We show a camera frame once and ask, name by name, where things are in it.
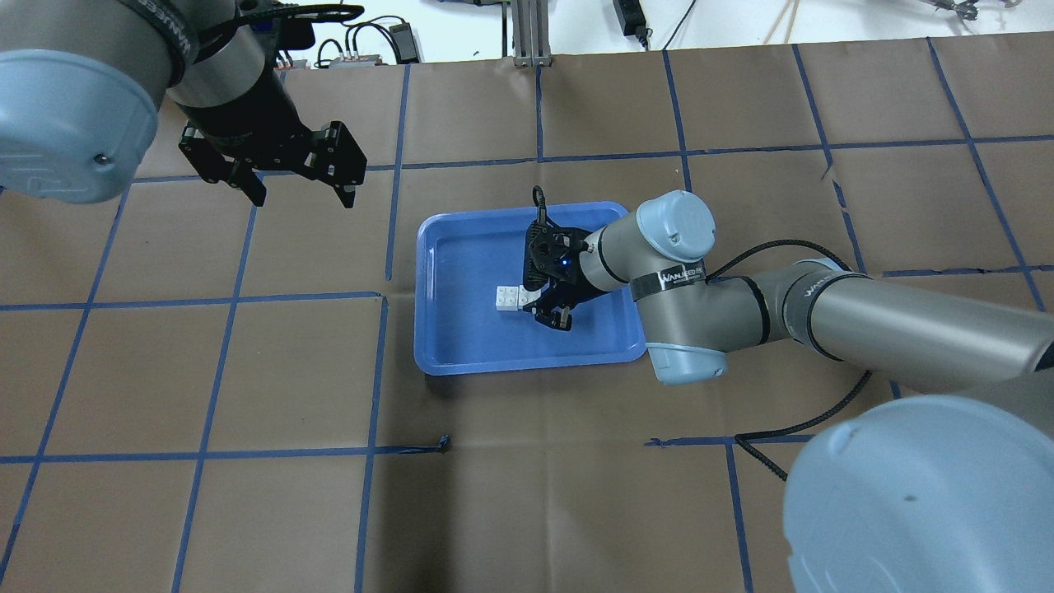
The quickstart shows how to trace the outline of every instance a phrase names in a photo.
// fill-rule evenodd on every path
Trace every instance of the cable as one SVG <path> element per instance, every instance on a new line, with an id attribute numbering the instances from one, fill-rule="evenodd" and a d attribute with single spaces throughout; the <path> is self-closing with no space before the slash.
<path id="1" fill-rule="evenodd" d="M 398 21 L 401 23 L 403 23 L 403 24 L 406 24 L 406 22 L 407 22 L 406 19 L 404 19 L 403 17 L 401 17 L 398 15 L 380 15 L 379 17 L 373 17 L 372 19 L 370 19 L 368 21 L 363 21 L 360 23 L 354 23 L 354 24 L 345 24 L 344 26 L 352 27 L 352 26 L 356 26 L 358 24 L 365 24 L 365 23 L 368 23 L 368 22 L 376 22 L 376 21 L 378 21 L 380 19 L 398 19 Z"/>
<path id="2" fill-rule="evenodd" d="M 380 33 L 380 36 L 385 38 L 385 41 L 387 41 L 388 45 L 392 48 L 392 54 L 394 55 L 395 61 L 397 62 L 398 50 L 395 47 L 395 40 L 392 39 L 391 33 L 389 33 L 387 28 L 380 26 L 379 24 L 369 21 L 360 22 L 354 26 L 350 26 L 348 27 L 348 31 L 344 33 L 344 46 L 348 51 L 348 53 L 354 52 L 355 55 L 358 55 L 358 32 L 366 27 L 375 28 Z M 351 36 L 350 48 L 348 47 L 349 35 Z"/>
<path id="3" fill-rule="evenodd" d="M 674 42 L 674 38 L 677 37 L 677 32 L 681 31 L 681 25 L 684 24 L 684 21 L 688 18 L 688 15 L 691 14 L 691 9 L 695 7 L 696 7 L 696 0 L 691 0 L 691 3 L 688 4 L 688 9 L 685 11 L 684 16 L 681 17 L 681 22 L 677 23 L 677 28 L 674 29 L 674 33 L 669 36 L 669 39 L 666 40 L 666 44 L 662 46 L 663 52 L 665 52 L 666 48 L 669 47 L 669 44 Z"/>
<path id="4" fill-rule="evenodd" d="M 312 22 L 346 22 L 363 16 L 366 8 L 341 4 L 314 4 L 309 6 L 284 6 L 241 15 L 201 32 L 201 39 L 212 39 L 237 29 L 239 26 L 274 19 L 286 19 L 304 15 L 315 15 Z"/>
<path id="5" fill-rule="evenodd" d="M 790 11 L 790 22 L 787 23 L 787 34 L 783 37 L 784 44 L 790 42 L 790 32 L 794 31 L 794 20 L 798 18 L 798 6 L 800 4 L 801 0 L 794 0 L 794 9 Z"/>
<path id="6" fill-rule="evenodd" d="M 805 422 L 802 422 L 801 424 L 795 424 L 794 427 L 787 427 L 786 429 L 780 429 L 779 431 L 762 431 L 760 433 L 741 433 L 733 438 L 736 440 L 736 444 L 742 448 L 743 451 L 745 451 L 746 453 L 750 454 L 750 457 L 754 457 L 755 459 L 760 461 L 765 468 L 768 468 L 768 470 L 772 473 L 776 474 L 776 477 L 785 482 L 787 481 L 787 473 L 782 468 L 777 466 L 775 461 L 769 459 L 768 456 L 758 451 L 754 446 L 749 443 L 749 441 L 756 441 L 758 439 L 772 439 L 775 437 L 785 437 L 787 435 L 793 435 L 795 433 L 800 433 L 807 429 L 812 429 L 813 427 L 816 427 L 817 424 L 831 419 L 832 416 L 841 412 L 842 409 L 847 407 L 850 402 L 852 402 L 854 399 L 856 399 L 857 396 L 860 395 L 860 392 L 863 391 L 864 387 L 867 384 L 867 381 L 871 381 L 871 376 L 872 373 L 870 371 L 865 371 L 864 374 L 860 376 L 860 379 L 857 381 L 856 386 L 853 387 L 853 390 L 851 390 L 848 394 L 845 394 L 845 397 L 842 398 L 841 401 L 836 403 L 827 412 L 824 412 L 823 414 L 817 416 L 812 420 L 807 420 Z"/>
<path id="7" fill-rule="evenodd" d="M 330 43 L 336 45 L 336 51 L 339 52 L 341 56 L 344 56 L 344 51 L 340 48 L 340 42 L 337 41 L 336 39 L 327 39 L 326 41 L 323 41 L 321 45 L 318 46 L 318 57 L 315 59 L 315 67 L 321 70 L 329 67 L 328 63 L 326 65 L 323 65 L 323 50 L 325 50 L 326 45 L 329 45 Z"/>
<path id="8" fill-rule="evenodd" d="M 706 281 L 709 281 L 716 277 L 721 276 L 721 274 L 738 265 L 740 262 L 743 261 L 743 259 L 746 259 L 752 255 L 765 251 L 766 249 L 773 249 L 774 246 L 786 246 L 786 245 L 806 246 L 808 249 L 812 249 L 813 251 L 816 251 L 817 253 L 824 255 L 825 257 L 831 258 L 831 260 L 834 261 L 839 268 L 847 272 L 853 271 L 853 269 L 850 268 L 848 264 L 841 259 L 841 257 L 835 255 L 833 251 L 831 251 L 826 246 L 823 246 L 820 243 L 800 238 L 781 238 L 778 240 L 769 240 L 767 242 L 762 242 L 761 244 L 756 244 L 750 249 L 747 249 L 746 251 L 733 257 L 730 261 L 718 268 L 716 272 L 707 275 Z M 780 429 L 778 431 L 762 431 L 759 433 L 740 433 L 734 436 L 733 438 L 736 440 L 736 444 L 742 448 L 743 451 L 745 451 L 746 453 L 750 454 L 750 457 L 754 457 L 755 459 L 760 461 L 762 466 L 768 468 L 768 470 L 772 473 L 776 474 L 776 476 L 779 479 L 786 481 L 787 473 L 784 472 L 782 468 L 777 466 L 776 462 L 769 459 L 765 454 L 758 451 L 754 446 L 750 444 L 749 441 L 755 441 L 758 439 L 770 439 L 774 437 L 785 437 L 787 435 L 793 435 L 795 433 L 800 433 L 807 429 L 812 429 L 813 427 L 816 427 L 817 424 L 829 419 L 832 416 L 841 412 L 842 409 L 847 407 L 850 402 L 852 402 L 854 399 L 856 399 L 857 396 L 860 395 L 860 392 L 862 392 L 867 382 L 871 381 L 871 376 L 872 372 L 865 371 L 864 374 L 860 376 L 860 379 L 857 381 L 856 386 L 853 387 L 850 393 L 846 394 L 845 397 L 841 399 L 841 401 L 836 403 L 831 410 L 824 412 L 823 414 L 817 416 L 816 418 L 813 418 L 812 420 L 806 420 L 805 422 L 802 422 L 800 424 L 795 424 L 794 427 L 787 427 L 786 429 Z"/>
<path id="9" fill-rule="evenodd" d="M 765 35 L 765 39 L 761 42 L 762 45 L 767 45 L 773 39 L 773 35 L 776 34 L 776 29 L 779 28 L 780 23 L 783 22 L 783 16 L 787 14 L 787 9 L 790 8 L 790 3 L 795 0 L 787 0 L 783 4 L 783 9 L 780 11 L 780 16 L 776 17 L 776 22 L 773 23 L 773 27 L 768 29 L 768 35 Z"/>
<path id="10" fill-rule="evenodd" d="M 502 57 L 509 55 L 509 5 L 502 0 Z"/>
<path id="11" fill-rule="evenodd" d="M 746 251 L 740 253 L 739 255 L 736 255 L 735 257 L 733 257 L 731 261 L 728 261 L 727 263 L 718 268 L 716 272 L 707 275 L 706 281 L 709 281 L 716 277 L 720 277 L 721 274 L 738 265 L 740 262 L 743 261 L 743 259 L 746 259 L 747 257 L 755 255 L 756 253 L 760 253 L 766 249 L 772 249 L 774 246 L 785 246 L 792 244 L 796 246 L 806 246 L 808 249 L 812 249 L 813 251 L 822 254 L 824 257 L 829 257 L 831 260 L 834 261 L 839 268 L 847 272 L 853 271 L 853 269 L 850 268 L 848 264 L 845 261 L 843 261 L 841 257 L 835 255 L 833 251 L 831 251 L 829 249 L 827 249 L 822 244 L 813 242 L 812 240 L 803 240 L 800 238 L 781 238 L 778 240 L 769 240 L 768 242 L 762 242 L 761 244 L 754 245 L 747 249 Z"/>
<path id="12" fill-rule="evenodd" d="M 641 42 L 641 46 L 644 47 L 645 52 L 651 48 L 651 41 L 649 40 L 649 38 L 651 37 L 652 33 L 655 32 L 651 31 L 651 27 L 644 25 L 638 26 L 637 31 L 633 32 L 633 37 L 636 37 L 637 40 Z"/>

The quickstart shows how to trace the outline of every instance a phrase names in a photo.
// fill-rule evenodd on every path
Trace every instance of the black cable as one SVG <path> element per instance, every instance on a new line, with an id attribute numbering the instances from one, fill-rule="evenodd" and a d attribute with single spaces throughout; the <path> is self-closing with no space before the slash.
<path id="1" fill-rule="evenodd" d="M 688 18 L 688 15 L 691 14 L 691 9 L 696 7 L 696 1 L 697 0 L 691 0 L 691 3 L 688 4 L 688 9 L 685 11 L 684 16 L 681 17 L 681 22 L 677 23 L 677 28 L 674 29 L 674 33 L 669 36 L 669 39 L 666 40 L 666 44 L 662 46 L 663 52 L 665 52 L 666 48 L 669 47 L 669 44 L 674 42 L 674 38 L 677 37 L 677 32 L 681 31 L 681 25 L 684 24 L 684 21 Z"/>
<path id="2" fill-rule="evenodd" d="M 212 39 L 225 35 L 247 24 L 256 24 L 274 19 L 287 19 L 304 15 L 315 15 L 312 22 L 346 22 L 363 16 L 366 8 L 362 6 L 341 4 L 314 4 L 310 6 L 282 6 L 269 11 L 259 11 L 249 15 L 240 15 L 229 21 L 223 21 L 201 32 L 201 39 Z"/>
<path id="3" fill-rule="evenodd" d="M 633 37 L 637 37 L 637 40 L 640 41 L 641 46 L 644 47 L 645 52 L 651 48 L 651 42 L 648 40 L 648 38 L 651 37 L 650 27 L 647 27 L 643 24 L 638 26 L 637 29 L 633 32 Z"/>
<path id="4" fill-rule="evenodd" d="M 388 42 L 388 46 L 392 48 L 392 54 L 395 56 L 395 61 L 398 61 L 398 48 L 395 46 L 395 40 L 392 39 L 391 33 L 387 28 L 380 26 L 375 22 L 360 22 L 353 27 L 349 27 L 348 31 L 344 33 L 344 45 L 345 48 L 348 47 L 348 36 L 351 35 L 351 48 L 348 50 L 349 53 L 358 53 L 358 32 L 366 27 L 375 28 L 380 33 L 380 36 L 385 38 Z"/>
<path id="5" fill-rule="evenodd" d="M 787 473 L 782 468 L 777 466 L 775 461 L 769 459 L 768 456 L 758 451 L 754 446 L 749 443 L 749 441 L 756 441 L 758 439 L 772 439 L 776 437 L 785 437 L 787 435 L 793 435 L 795 433 L 800 433 L 807 429 L 812 429 L 813 427 L 816 427 L 817 424 L 831 419 L 832 416 L 841 412 L 842 409 L 847 407 L 850 402 L 852 402 L 854 399 L 856 399 L 857 396 L 860 395 L 860 392 L 863 391 L 864 387 L 867 384 L 867 381 L 871 380 L 871 376 L 872 373 L 870 371 L 865 371 L 864 374 L 860 376 L 860 379 L 857 381 L 856 386 L 853 387 L 853 390 L 851 390 L 848 394 L 845 394 L 845 397 L 842 398 L 841 401 L 836 403 L 827 412 L 824 412 L 823 414 L 817 416 L 816 418 L 813 418 L 812 420 L 807 420 L 805 422 L 802 422 L 801 424 L 795 424 L 794 427 L 787 427 L 786 429 L 780 429 L 779 431 L 740 433 L 739 435 L 736 435 L 733 438 L 736 440 L 736 444 L 742 448 L 743 451 L 745 451 L 746 453 L 750 454 L 750 457 L 754 457 L 755 459 L 760 461 L 765 468 L 768 468 L 768 470 L 772 473 L 776 474 L 776 477 L 785 482 L 787 480 Z"/>
<path id="6" fill-rule="evenodd" d="M 326 45 L 329 45 L 330 43 L 336 45 L 336 51 L 340 52 L 341 55 L 344 54 L 344 52 L 340 50 L 339 41 L 337 41 L 336 39 L 327 39 L 326 41 L 323 41 L 321 45 L 318 46 L 318 56 L 315 59 L 315 67 L 323 70 L 329 67 L 329 64 L 323 65 L 323 50 L 325 50 Z"/>
<path id="7" fill-rule="evenodd" d="M 766 249 L 772 249 L 774 246 L 785 246 L 785 245 L 806 246 L 808 249 L 812 249 L 813 251 L 816 251 L 817 253 L 822 254 L 824 257 L 829 257 L 831 260 L 834 261 L 839 268 L 847 272 L 853 271 L 852 268 L 850 268 L 848 264 L 845 261 L 843 261 L 841 257 L 835 255 L 833 251 L 831 251 L 829 249 L 827 249 L 822 244 L 813 242 L 812 240 L 803 240 L 800 238 L 781 238 L 778 240 L 769 240 L 768 242 L 762 242 L 761 244 L 757 244 L 755 246 L 747 249 L 746 251 L 735 256 L 731 259 L 731 261 L 728 261 L 727 263 L 718 268 L 716 272 L 708 274 L 706 276 L 706 280 L 709 281 L 716 277 L 720 277 L 721 274 L 738 265 L 740 262 L 743 261 L 743 259 L 746 259 L 747 257 L 756 253 L 760 253 L 761 251 L 764 251 Z"/>
<path id="8" fill-rule="evenodd" d="M 831 260 L 833 260 L 839 268 L 841 268 L 841 269 L 843 269 L 843 270 L 845 270 L 847 272 L 853 271 L 853 269 L 850 268 L 848 264 L 841 259 L 841 257 L 839 257 L 838 255 L 835 255 L 835 253 L 833 251 L 831 251 L 826 246 L 823 246 L 820 243 L 813 242 L 812 240 L 800 239 L 800 238 L 781 238 L 781 239 L 777 239 L 777 240 L 769 240 L 767 242 L 762 242 L 761 244 L 756 244 L 756 245 L 752 246 L 750 249 L 747 249 L 746 251 L 744 251 L 744 252 L 740 253 L 739 255 L 733 257 L 733 259 L 730 261 L 728 261 L 727 263 L 725 263 L 725 264 L 721 265 L 720 268 L 718 268 L 717 271 L 715 271 L 715 272 L 710 273 L 709 275 L 707 275 L 706 276 L 706 280 L 709 281 L 709 280 L 711 280 L 711 279 L 714 279 L 716 277 L 721 276 L 721 274 L 723 274 L 723 273 L 727 272 L 728 270 L 730 270 L 731 268 L 738 265 L 740 262 L 743 261 L 743 259 L 746 259 L 747 257 L 750 257 L 752 255 L 760 253 L 760 252 L 762 252 L 762 251 L 764 251 L 766 249 L 772 249 L 774 246 L 785 246 L 785 245 L 806 246 L 808 249 L 812 249 L 813 251 L 816 251 L 817 253 L 820 253 L 820 254 L 824 255 L 825 257 L 831 258 Z M 841 412 L 842 409 L 844 409 L 845 407 L 847 407 L 850 404 L 850 402 L 852 402 L 854 399 L 856 399 L 857 396 L 860 395 L 860 392 L 863 391 L 864 387 L 867 384 L 867 381 L 871 381 L 871 376 L 872 376 L 872 373 L 870 371 L 865 371 L 864 374 L 860 376 L 860 379 L 857 381 L 856 386 L 853 387 L 853 389 L 850 391 L 850 393 L 846 394 L 845 397 L 843 397 L 841 399 L 841 401 L 839 401 L 838 403 L 836 403 L 833 408 L 831 408 L 831 410 L 824 412 L 823 414 L 817 416 L 816 418 L 813 418 L 812 420 L 806 420 L 805 422 L 802 422 L 800 424 L 795 424 L 794 427 L 787 427 L 786 429 L 780 429 L 778 431 L 762 431 L 762 432 L 758 432 L 758 433 L 740 433 L 740 434 L 734 436 L 733 438 L 735 439 L 736 444 L 738 444 L 740 448 L 743 449 L 743 451 L 745 451 L 746 453 L 748 453 L 750 455 L 750 457 L 754 457 L 755 459 L 757 459 L 758 461 L 760 461 L 762 463 L 762 466 L 764 466 L 765 468 L 768 468 L 768 470 L 772 473 L 776 474 L 776 476 L 779 479 L 781 479 L 783 481 L 786 481 L 786 479 L 787 479 L 787 473 L 785 471 L 783 471 L 782 468 L 780 468 L 779 466 L 777 466 L 775 461 L 773 461 L 772 459 L 769 459 L 768 456 L 766 456 L 765 454 L 763 454 L 760 451 L 758 451 L 754 446 L 750 444 L 749 441 L 756 441 L 758 439 L 770 439 L 770 438 L 775 438 L 775 437 L 785 437 L 787 435 L 793 435 L 795 433 L 800 433 L 800 432 L 805 431 L 807 429 L 812 429 L 813 427 L 816 427 L 817 424 L 819 424 L 819 423 L 821 423 L 821 422 L 829 419 L 832 416 L 834 416 L 834 415 L 838 414 L 839 412 Z"/>
<path id="9" fill-rule="evenodd" d="M 368 21 L 363 21 L 360 23 L 353 23 L 353 24 L 345 24 L 344 26 L 352 27 L 352 26 L 355 26 L 357 24 L 363 24 L 363 23 L 367 23 L 367 22 L 376 22 L 376 21 L 378 21 L 380 19 L 398 19 L 399 22 L 403 23 L 403 24 L 406 24 L 406 22 L 407 22 L 406 19 L 404 19 L 403 17 L 401 17 L 398 15 L 380 15 L 379 17 L 373 17 L 372 19 L 370 19 Z"/>
<path id="10" fill-rule="evenodd" d="M 509 55 L 509 5 L 502 0 L 502 57 Z"/>

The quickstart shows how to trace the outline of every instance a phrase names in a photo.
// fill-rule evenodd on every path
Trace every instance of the blue tape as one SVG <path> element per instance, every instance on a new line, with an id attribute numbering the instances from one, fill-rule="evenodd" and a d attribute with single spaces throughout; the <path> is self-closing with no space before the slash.
<path id="1" fill-rule="evenodd" d="M 743 589 L 754 593 L 754 577 L 750 575 L 750 554 L 746 547 L 746 526 L 743 522 L 743 502 L 739 497 L 739 475 L 736 472 L 736 455 L 733 446 L 725 444 L 725 461 L 728 464 L 728 485 L 731 489 L 731 510 L 736 518 L 736 539 L 739 541 L 739 561 L 743 569 Z"/>
<path id="2" fill-rule="evenodd" d="M 1049 265 L 1030 265 L 1028 269 L 1042 271 Z M 882 272 L 882 277 L 912 277 L 930 275 L 974 275 L 974 274 L 1002 274 L 1021 273 L 1027 268 L 1011 265 L 1009 268 L 985 269 L 985 268 L 945 268 L 943 270 L 890 270 Z"/>
<path id="3" fill-rule="evenodd" d="M 183 519 L 183 533 L 179 538 L 179 553 L 176 556 L 176 570 L 172 577 L 172 593 L 178 593 L 183 577 L 183 564 L 187 561 L 187 545 L 190 542 L 191 528 L 194 525 L 194 511 L 197 508 L 198 492 L 201 487 L 201 472 L 204 469 L 204 453 L 209 451 L 209 437 L 212 433 L 212 422 L 216 415 L 216 401 L 219 399 L 219 388 L 223 380 L 223 370 L 227 365 L 227 354 L 231 345 L 231 335 L 234 333 L 234 318 L 238 311 L 238 296 L 241 293 L 241 281 L 246 276 L 246 263 L 249 261 L 249 246 L 252 242 L 253 226 L 256 224 L 256 207 L 249 211 L 249 222 L 246 224 L 246 236 L 241 242 L 241 257 L 238 260 L 238 275 L 234 279 L 234 291 L 231 294 L 231 309 L 227 314 L 227 327 L 223 330 L 223 341 L 219 348 L 219 360 L 216 363 L 216 375 L 213 378 L 212 394 L 209 397 L 209 409 L 206 412 L 204 428 L 201 430 L 201 444 L 198 447 L 198 459 L 194 464 L 194 481 L 191 483 L 190 500 L 187 503 L 187 516 Z"/>
<path id="4" fill-rule="evenodd" d="M 1054 134 L 1040 134 L 1038 136 L 1000 136 L 996 138 L 974 138 L 978 144 L 1003 143 L 1003 142 L 1045 142 L 1054 140 Z"/>
<path id="5" fill-rule="evenodd" d="M 789 144 L 782 146 L 743 146 L 723 149 L 700 149 L 685 151 L 688 156 L 714 155 L 714 154 L 737 154 L 741 152 L 801 152 L 823 150 L 821 144 Z"/>
<path id="6" fill-rule="evenodd" d="M 403 180 L 403 147 L 406 140 L 406 105 L 410 96 L 410 66 L 403 71 L 403 97 L 398 105 L 398 131 L 395 139 L 395 172 L 392 178 L 392 206 L 388 215 L 388 256 L 385 261 L 385 279 L 392 278 L 392 262 L 395 257 L 395 223 L 398 217 L 398 189 Z"/>
<path id="7" fill-rule="evenodd" d="M 41 303 L 30 305 L 0 305 L 0 312 L 63 312 L 83 311 L 87 305 L 84 303 Z"/>
<path id="8" fill-rule="evenodd" d="M 122 461 L 206 461 L 212 459 L 284 459 L 290 457 L 356 457 L 373 455 L 423 455 L 446 453 L 450 449 L 450 436 L 444 435 L 434 446 L 416 447 L 339 447 L 317 449 L 274 449 L 256 451 L 207 451 L 160 452 L 160 453 L 77 453 L 62 455 L 13 455 L 0 457 L 0 466 L 19 466 L 40 461 L 45 463 L 113 463 Z"/>
<path id="9" fill-rule="evenodd" d="M 363 497 L 358 509 L 358 542 L 355 551 L 355 593 L 362 593 L 366 571 L 366 539 L 370 520 L 370 495 L 373 491 L 373 450 L 377 447 L 377 419 L 380 416 L 380 386 L 385 368 L 385 345 L 388 340 L 388 299 L 380 302 L 380 323 L 377 329 L 377 358 L 373 368 L 373 402 L 370 408 L 370 453 L 363 473 Z M 441 440 L 441 447 L 446 447 Z"/>
<path id="10" fill-rule="evenodd" d="M 867 147 L 907 147 L 907 146 L 944 146 L 961 145 L 967 143 L 961 138 L 950 138 L 946 140 L 898 140 L 890 142 L 842 142 L 831 144 L 832 150 L 853 150 Z"/>
<path id="11" fill-rule="evenodd" d="M 681 156 L 683 153 L 676 150 L 660 152 L 624 152 L 610 154 L 586 154 L 572 156 L 548 156 L 542 159 L 543 162 L 579 162 L 584 160 L 624 160 L 630 158 L 665 158 L 670 156 Z"/>
<path id="12" fill-rule="evenodd" d="M 40 444 L 37 447 L 37 455 L 33 461 L 33 468 L 30 470 L 30 478 L 25 482 L 25 490 L 22 491 L 22 499 L 19 501 L 18 512 L 15 514 L 15 527 L 7 538 L 7 546 L 4 547 L 3 558 L 0 558 L 0 585 L 3 585 L 4 575 L 7 573 L 7 565 L 11 562 L 11 554 L 15 549 L 15 541 L 18 537 L 18 527 L 22 525 L 25 510 L 30 506 L 30 497 L 33 496 L 33 487 L 37 482 L 37 474 L 40 472 L 44 451 L 47 450 L 47 442 L 51 440 L 52 431 L 55 429 L 55 419 L 58 417 L 66 386 L 70 383 L 70 375 L 73 372 L 74 361 L 77 360 L 77 351 L 80 348 L 81 340 L 84 338 L 84 329 L 87 327 L 87 318 L 92 313 L 92 304 L 95 302 L 95 296 L 99 292 L 99 283 L 102 282 L 102 274 L 106 269 L 106 261 L 110 259 L 110 252 L 114 246 L 117 228 L 120 225 L 124 209 L 128 205 L 129 191 L 125 189 L 124 193 L 121 194 L 121 200 L 117 204 L 117 214 L 110 225 L 110 234 L 106 235 L 106 243 L 102 249 L 102 256 L 99 258 L 99 265 L 95 270 L 95 278 L 92 280 L 92 288 L 87 293 L 87 302 L 84 305 L 84 312 L 80 316 L 80 323 L 77 325 L 73 344 L 70 347 L 70 355 L 66 357 L 65 367 L 62 370 L 62 379 L 59 381 L 58 390 L 55 393 L 55 401 L 52 403 L 52 410 L 47 415 L 47 423 L 44 424 L 44 432 L 40 437 Z"/>
<path id="13" fill-rule="evenodd" d="M 360 290 L 353 292 L 312 292 L 302 294 L 267 294 L 239 296 L 239 303 L 284 303 L 289 301 L 339 301 L 348 299 L 376 299 L 379 292 Z"/>
<path id="14" fill-rule="evenodd" d="M 669 86 L 669 100 L 674 107 L 674 123 L 677 125 L 677 143 L 680 147 L 681 171 L 684 173 L 684 190 L 691 191 L 691 171 L 688 169 L 687 146 L 684 142 L 684 122 L 681 119 L 681 102 L 677 98 L 677 84 L 674 81 L 674 68 L 669 64 L 669 52 L 662 51 L 663 67 L 666 68 L 666 84 Z"/>
<path id="15" fill-rule="evenodd" d="M 44 463 L 105 463 L 112 461 L 194 461 L 198 459 L 197 453 L 98 453 L 98 454 L 71 454 L 71 455 L 45 455 L 41 460 Z"/>
<path id="16" fill-rule="evenodd" d="M 754 439 L 752 443 L 780 444 L 780 443 L 807 443 L 815 435 L 787 435 L 784 437 L 769 437 L 767 439 Z M 644 447 L 658 447 L 666 449 L 670 447 L 721 447 L 736 444 L 735 437 L 680 437 L 676 439 L 652 438 L 644 443 Z"/>
<path id="17" fill-rule="evenodd" d="M 838 193 L 839 200 L 842 197 L 842 186 L 837 182 L 835 183 L 835 191 Z M 850 243 L 853 244 L 853 257 L 857 260 L 857 270 L 860 273 L 867 273 L 867 265 L 863 262 L 863 253 L 860 251 L 860 241 L 856 237 L 856 228 L 853 225 L 853 218 L 850 217 L 850 213 L 842 210 L 842 221 L 845 222 L 845 232 L 850 235 Z"/>
<path id="18" fill-rule="evenodd" d="M 801 59 L 801 52 L 798 44 L 790 45 L 794 52 L 795 62 L 798 64 L 798 75 L 801 77 L 801 84 L 805 88 L 805 98 L 808 99 L 808 110 L 813 113 L 813 121 L 816 123 L 816 133 L 820 137 L 820 144 L 823 147 L 823 158 L 827 161 L 827 171 L 835 165 L 835 159 L 831 154 L 831 142 L 827 141 L 827 133 L 823 129 L 823 120 L 820 118 L 820 110 L 816 106 L 816 97 L 813 95 L 813 86 L 808 82 L 808 73 L 805 72 L 805 62 Z M 860 251 L 860 242 L 857 240 L 856 229 L 853 226 L 853 218 L 848 213 L 848 204 L 845 201 L 845 193 L 842 185 L 837 180 L 832 179 L 835 187 L 835 196 L 838 197 L 838 204 L 842 207 L 842 220 L 845 222 L 845 233 L 853 244 L 853 255 L 856 257 L 857 269 L 862 273 L 867 273 L 867 268 L 863 262 L 863 253 Z"/>
<path id="19" fill-rule="evenodd" d="M 1007 240 L 1010 241 L 1010 248 L 1014 251 L 1014 257 L 1017 258 L 1017 263 L 1023 268 L 1024 280 L 1029 283 L 1029 290 L 1032 292 L 1032 298 L 1036 302 L 1036 309 L 1040 312 L 1046 312 L 1047 308 L 1043 305 L 1042 296 L 1039 295 L 1039 288 L 1036 285 L 1035 278 L 1032 277 L 1032 271 L 1028 269 L 1029 263 L 1024 260 L 1024 253 L 1021 252 L 1020 245 L 1017 243 L 1017 238 L 1014 237 L 1014 232 L 1010 229 L 1010 221 L 1007 220 L 1007 215 L 1002 211 L 1002 205 L 999 203 L 999 198 L 995 194 L 995 187 L 992 186 L 992 181 L 989 179 L 988 171 L 984 170 L 984 162 L 981 160 L 981 155 L 977 151 L 977 144 L 974 142 L 973 136 L 970 134 L 970 127 L 967 125 L 967 120 L 962 116 L 962 110 L 959 108 L 959 103 L 955 100 L 955 95 L 952 93 L 952 86 L 948 83 L 948 77 L 944 76 L 944 68 L 940 65 L 940 57 L 937 56 L 937 48 L 933 44 L 933 39 L 926 37 L 926 45 L 930 46 L 930 57 L 933 59 L 933 66 L 937 70 L 937 78 L 940 80 L 940 85 L 944 88 L 944 95 L 948 96 L 948 102 L 952 105 L 952 111 L 955 113 L 955 119 L 959 122 L 959 127 L 962 129 L 962 135 L 967 139 L 967 146 L 970 149 L 970 155 L 974 159 L 974 165 L 977 167 L 977 173 L 981 177 L 981 182 L 984 184 L 984 191 L 988 192 L 989 201 L 992 202 L 992 207 L 995 210 L 996 216 L 999 218 L 999 223 L 1002 224 L 1002 230 L 1007 234 Z"/>
<path id="20" fill-rule="evenodd" d="M 408 169 L 455 169 L 458 166 L 491 166 L 495 164 L 520 164 L 534 162 L 533 158 L 494 158 L 490 160 L 452 160 L 450 162 L 408 162 L 403 170 Z"/>
<path id="21" fill-rule="evenodd" d="M 174 301 L 125 301 L 93 303 L 93 310 L 147 310 L 157 308 L 194 308 L 200 305 L 230 305 L 231 299 L 179 299 Z"/>

